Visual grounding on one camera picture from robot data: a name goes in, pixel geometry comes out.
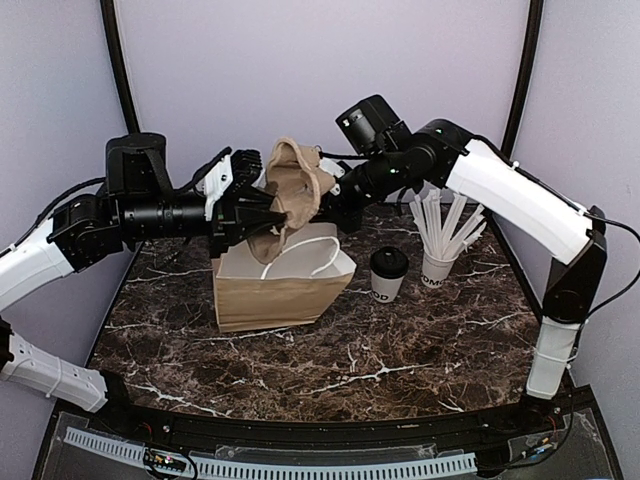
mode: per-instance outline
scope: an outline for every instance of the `paper bag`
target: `paper bag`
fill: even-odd
[[[221,332],[313,323],[349,284],[356,265],[340,250],[332,224],[309,224],[291,235],[269,265],[242,242],[214,266]]]

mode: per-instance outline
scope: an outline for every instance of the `brown marble surface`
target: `brown marble surface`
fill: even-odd
[[[201,415],[287,421],[410,418],[517,401],[538,324],[487,230],[438,290],[420,282],[410,215],[371,207],[343,237],[353,281],[313,325],[219,333],[202,239],[148,243],[97,344],[92,368],[119,372],[135,403]],[[369,295],[369,255],[411,265],[399,297]]]

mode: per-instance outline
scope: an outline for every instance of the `white paper cup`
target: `white paper cup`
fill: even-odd
[[[380,303],[395,300],[409,270],[409,259],[395,247],[384,247],[371,255],[371,295]]]
[[[451,272],[458,257],[452,260],[438,260],[427,252],[422,257],[422,275],[420,279],[428,288],[440,288]]]

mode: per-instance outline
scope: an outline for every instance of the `white panel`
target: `white panel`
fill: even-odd
[[[353,153],[335,118],[373,93],[413,130],[450,118],[497,143],[528,2],[117,2],[141,122],[182,183],[226,145]]]
[[[539,53],[516,146],[523,167],[585,206],[640,227],[639,2],[546,2]],[[524,235],[511,243],[539,294],[548,255]],[[609,262],[602,300],[636,273],[638,245],[607,232]],[[625,478],[640,477],[640,289],[598,312],[585,329],[575,364],[591,383]]]
[[[104,175],[125,133],[97,1],[0,2],[0,249],[56,195]],[[29,342],[83,363],[129,260],[119,255],[2,312]],[[53,400],[0,383],[0,478],[31,478]]]

